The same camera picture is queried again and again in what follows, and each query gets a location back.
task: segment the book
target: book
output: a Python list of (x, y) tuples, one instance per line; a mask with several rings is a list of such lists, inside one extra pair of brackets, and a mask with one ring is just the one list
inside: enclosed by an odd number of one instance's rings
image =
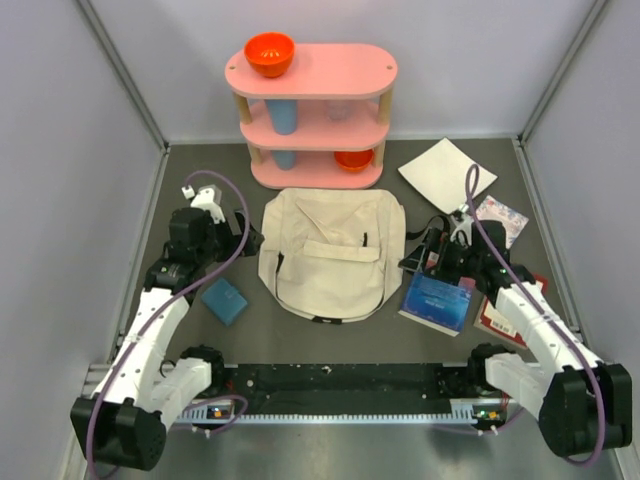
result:
[[(542, 290), (542, 293), (546, 292), (549, 281), (541, 277), (540, 275), (534, 275), (536, 284)], [(508, 343), (521, 348), (527, 348), (522, 336), (517, 332), (514, 326), (507, 320), (504, 315), (499, 313), (491, 303), (489, 299), (485, 297), (480, 306), (480, 311), (474, 325), (481, 330), (489, 332), (496, 337), (506, 340)]]
[(414, 273), (398, 313), (415, 322), (455, 337), (464, 327), (475, 282), (462, 278), (449, 285), (422, 273)]
[(516, 212), (513, 208), (508, 207), (504, 203), (500, 203), (491, 195), (487, 195), (480, 206), (476, 209), (480, 220), (498, 220), (502, 222), (507, 231), (507, 248), (511, 248), (520, 232), (529, 222), (529, 219)]
[[(475, 163), (449, 139), (443, 138), (398, 171), (424, 198), (450, 215), (467, 199), (465, 179), (467, 170)], [(486, 168), (480, 167), (475, 195), (482, 193), (496, 178)]]

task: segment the orange bowl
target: orange bowl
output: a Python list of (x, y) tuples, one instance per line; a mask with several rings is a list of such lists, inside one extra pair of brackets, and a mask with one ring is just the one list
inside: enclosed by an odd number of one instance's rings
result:
[(288, 35), (266, 32), (256, 35), (244, 46), (244, 56), (260, 75), (275, 78), (287, 71), (293, 60), (295, 44)]
[(373, 150), (362, 152), (334, 152), (336, 162), (344, 171), (358, 173), (367, 168), (373, 161)]

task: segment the gray floor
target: gray floor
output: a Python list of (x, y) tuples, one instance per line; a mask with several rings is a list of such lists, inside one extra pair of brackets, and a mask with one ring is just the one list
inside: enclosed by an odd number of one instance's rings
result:
[[(417, 194), (396, 168), (434, 142), (389, 142), (385, 172), (377, 187), (391, 191), (404, 205), (407, 224), (418, 229), (436, 210)], [(562, 312), (510, 140), (465, 140), (455, 143), (471, 158), (498, 175), (487, 193), (529, 217), (513, 247), (513, 260), (550, 279), (547, 298)], [(248, 196), (255, 225), (264, 204), (277, 192), (259, 186), (249, 170), (244, 145), (173, 147), (153, 219), (142, 271), (160, 255), (171, 212), (185, 205), (182, 180), (194, 170), (214, 169), (227, 175)], [(196, 186), (206, 185), (203, 178)], [(227, 206), (237, 207), (225, 192)], [(281, 309), (257, 277), (257, 259), (238, 260), (223, 275), (249, 301), (249, 308), (230, 328), (224, 327), (196, 300), (170, 346), (175, 357), (186, 347), (205, 343), (220, 349), (228, 362), (341, 363), (464, 361), (478, 343), (497, 339), (473, 327), (476, 296), (462, 334), (450, 338), (400, 317), (397, 310), (407, 287), (368, 320), (342, 326), (318, 325)], [(570, 467), (551, 454), (530, 416), (519, 419), (499, 437), (478, 439), (402, 426), (239, 426), (210, 441), (190, 433), (171, 434), (152, 473), (123, 470), (122, 479), (614, 479), (618, 470), (606, 453), (588, 471)]]
[[(410, 230), (424, 227), (438, 211), (420, 196), (397, 172), (397, 167), (425, 151), (435, 142), (389, 142), (385, 171), (376, 185), (393, 193), (404, 205)], [(533, 209), (510, 140), (464, 140), (455, 142), (467, 155), (498, 175), (487, 193), (529, 217), (529, 224), (513, 246), (512, 259), (532, 272), (550, 279), (547, 298), (558, 312), (562, 307), (553, 282), (551, 267), (543, 248)], [(171, 212), (186, 205), (180, 187), (192, 171), (214, 169), (228, 176), (248, 198), (254, 225), (259, 229), (266, 202), (277, 194), (260, 186), (251, 175), (244, 145), (198, 145), (173, 147), (156, 207), (144, 272), (159, 257), (168, 238)], [(195, 186), (211, 180), (203, 177)], [(225, 189), (227, 207), (237, 207), (233, 193)], [(355, 324), (319, 325), (283, 310), (257, 276), (257, 258), (237, 260), (223, 276), (234, 284), (249, 307), (231, 327), (222, 325), (196, 301), (174, 336), (169, 355), (178, 356), (186, 347), (206, 343), (222, 351), (233, 363), (383, 363), (464, 361), (481, 342), (498, 342), (473, 327), (481, 296), (474, 296), (467, 324), (456, 338), (398, 315), (409, 276), (400, 290), (371, 318)]]

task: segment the shelf tier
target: shelf tier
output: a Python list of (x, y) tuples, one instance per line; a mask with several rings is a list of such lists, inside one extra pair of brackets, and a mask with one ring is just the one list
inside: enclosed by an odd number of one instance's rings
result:
[(298, 152), (291, 170), (281, 170), (268, 151), (262, 151), (262, 163), (251, 163), (256, 180), (267, 188), (287, 187), (361, 189), (368, 188), (382, 175), (382, 167), (370, 166), (360, 173), (342, 170), (332, 152)]
[(267, 150), (357, 152), (381, 143), (389, 133), (389, 124), (378, 123), (378, 105), (368, 100), (349, 103), (349, 116), (333, 121), (325, 101), (298, 101), (298, 128), (290, 135), (280, 135), (273, 129), (265, 103), (259, 101), (251, 106), (253, 121), (248, 125), (241, 122), (240, 130), (249, 143)]
[(393, 85), (398, 66), (389, 52), (358, 43), (300, 43), (284, 75), (255, 72), (241, 50), (225, 67), (231, 89), (247, 98), (367, 99)]

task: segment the canvas bag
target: canvas bag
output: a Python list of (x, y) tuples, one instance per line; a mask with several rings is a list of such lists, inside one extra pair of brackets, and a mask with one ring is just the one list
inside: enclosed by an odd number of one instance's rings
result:
[(301, 317), (364, 320), (402, 283), (404, 209), (385, 190), (283, 190), (262, 234), (258, 275)]

